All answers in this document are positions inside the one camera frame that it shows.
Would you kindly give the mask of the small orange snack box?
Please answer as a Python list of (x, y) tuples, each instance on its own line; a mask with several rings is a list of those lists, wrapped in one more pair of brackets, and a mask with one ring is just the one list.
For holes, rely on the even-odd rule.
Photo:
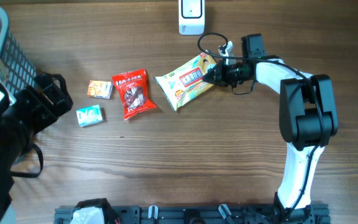
[(110, 99), (112, 82), (91, 80), (88, 85), (87, 96), (92, 98)]

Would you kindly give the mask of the red candy bag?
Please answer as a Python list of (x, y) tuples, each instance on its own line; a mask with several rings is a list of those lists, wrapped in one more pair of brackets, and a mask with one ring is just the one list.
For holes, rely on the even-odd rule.
[(124, 108), (124, 120), (157, 107), (148, 95), (147, 72), (144, 68), (112, 76)]

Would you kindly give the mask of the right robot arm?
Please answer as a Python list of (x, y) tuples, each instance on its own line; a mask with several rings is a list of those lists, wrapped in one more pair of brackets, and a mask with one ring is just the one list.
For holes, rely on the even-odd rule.
[(227, 40), (219, 47), (217, 65), (203, 81), (236, 88), (246, 81), (260, 83), (279, 94), (279, 128), (287, 144), (282, 183), (273, 203), (246, 205), (245, 223), (330, 223), (327, 205), (311, 202), (315, 169), (329, 140), (338, 131), (338, 118), (329, 76), (312, 75), (265, 53), (261, 34), (242, 39), (236, 57)]

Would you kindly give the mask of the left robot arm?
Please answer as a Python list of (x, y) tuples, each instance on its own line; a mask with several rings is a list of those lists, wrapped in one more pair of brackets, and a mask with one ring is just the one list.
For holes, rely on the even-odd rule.
[(27, 85), (17, 93), (9, 93), (5, 84), (7, 68), (0, 59), (0, 223), (14, 223), (15, 214), (9, 192), (14, 178), (37, 178), (40, 172), (17, 172), (12, 167), (17, 159), (34, 150), (39, 163), (44, 157), (33, 137), (69, 112), (73, 101), (65, 79), (60, 74), (41, 73), (35, 86)]

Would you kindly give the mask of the small teal white box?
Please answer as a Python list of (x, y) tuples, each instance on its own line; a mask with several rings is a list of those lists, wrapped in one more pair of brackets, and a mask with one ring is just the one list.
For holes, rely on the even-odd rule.
[(76, 110), (78, 124), (81, 127), (101, 123), (104, 121), (102, 111), (99, 105), (88, 106)]

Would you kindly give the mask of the cream yellow snack bag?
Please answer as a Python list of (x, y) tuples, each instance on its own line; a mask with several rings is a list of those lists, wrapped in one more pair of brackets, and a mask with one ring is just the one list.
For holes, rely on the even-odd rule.
[(203, 77), (214, 68), (216, 61), (206, 53), (200, 53), (174, 71), (155, 77), (174, 111), (209, 90), (213, 84), (203, 81)]

